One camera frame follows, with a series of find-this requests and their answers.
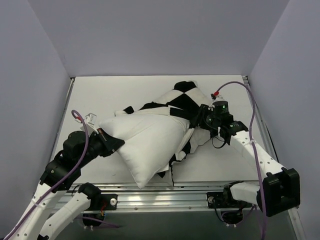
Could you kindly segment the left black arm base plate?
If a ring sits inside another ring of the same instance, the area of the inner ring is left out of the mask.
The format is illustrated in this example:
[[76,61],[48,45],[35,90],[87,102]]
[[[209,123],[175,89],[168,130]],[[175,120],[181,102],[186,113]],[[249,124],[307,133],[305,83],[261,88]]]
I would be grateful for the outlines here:
[[91,201],[90,209],[92,211],[113,211],[117,209],[118,195],[114,193],[100,194]]

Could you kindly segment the black white checkered pillowcase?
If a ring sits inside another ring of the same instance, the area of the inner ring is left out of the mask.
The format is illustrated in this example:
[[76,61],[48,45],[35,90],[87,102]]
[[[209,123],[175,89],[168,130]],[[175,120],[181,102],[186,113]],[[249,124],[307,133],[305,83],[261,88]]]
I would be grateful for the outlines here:
[[210,133],[195,127],[191,120],[198,114],[201,104],[208,105],[210,100],[198,88],[195,81],[180,81],[172,90],[164,93],[152,102],[148,102],[139,110],[131,106],[116,111],[114,116],[131,114],[165,115],[178,117],[189,121],[189,128],[182,139],[177,152],[170,159],[168,166],[175,161],[182,161],[188,154],[195,152],[198,146],[203,145],[210,139]]

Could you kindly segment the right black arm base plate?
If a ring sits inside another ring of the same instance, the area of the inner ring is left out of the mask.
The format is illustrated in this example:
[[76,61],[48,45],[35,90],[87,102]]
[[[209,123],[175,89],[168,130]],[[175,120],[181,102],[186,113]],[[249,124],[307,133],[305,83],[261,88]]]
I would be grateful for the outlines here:
[[209,209],[214,208],[234,208],[235,205],[232,205],[231,203],[227,202],[224,199],[224,194],[222,192],[207,192],[206,193],[206,199],[207,199],[207,206]]

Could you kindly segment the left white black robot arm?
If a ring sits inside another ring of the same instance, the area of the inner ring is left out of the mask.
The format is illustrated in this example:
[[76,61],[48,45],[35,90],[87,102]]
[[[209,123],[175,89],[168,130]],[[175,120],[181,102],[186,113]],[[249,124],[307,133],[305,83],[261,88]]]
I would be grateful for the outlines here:
[[117,195],[104,196],[92,183],[81,184],[56,213],[52,210],[81,176],[81,169],[97,157],[115,153],[125,141],[108,135],[101,128],[70,133],[63,148],[45,167],[36,191],[19,222],[5,236],[6,240],[54,240],[81,212],[114,210]]

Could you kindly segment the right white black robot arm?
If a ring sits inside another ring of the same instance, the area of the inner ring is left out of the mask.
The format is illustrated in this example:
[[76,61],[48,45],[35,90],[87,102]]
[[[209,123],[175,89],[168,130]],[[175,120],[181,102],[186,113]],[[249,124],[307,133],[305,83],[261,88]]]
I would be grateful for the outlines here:
[[222,200],[227,206],[238,202],[256,205],[267,216],[298,207],[301,203],[300,175],[294,168],[286,168],[273,159],[252,136],[252,129],[234,120],[228,102],[219,100],[212,106],[201,104],[193,123],[208,130],[212,137],[220,137],[233,147],[257,170],[258,183],[243,181],[228,183]]

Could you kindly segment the white pillow insert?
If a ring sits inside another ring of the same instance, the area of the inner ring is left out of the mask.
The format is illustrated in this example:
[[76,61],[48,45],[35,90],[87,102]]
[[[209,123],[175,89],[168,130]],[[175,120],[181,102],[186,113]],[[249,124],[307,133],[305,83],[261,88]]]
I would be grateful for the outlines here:
[[102,120],[99,127],[123,140],[117,152],[139,189],[154,175],[169,169],[169,161],[189,129],[186,119],[159,114],[119,115]]

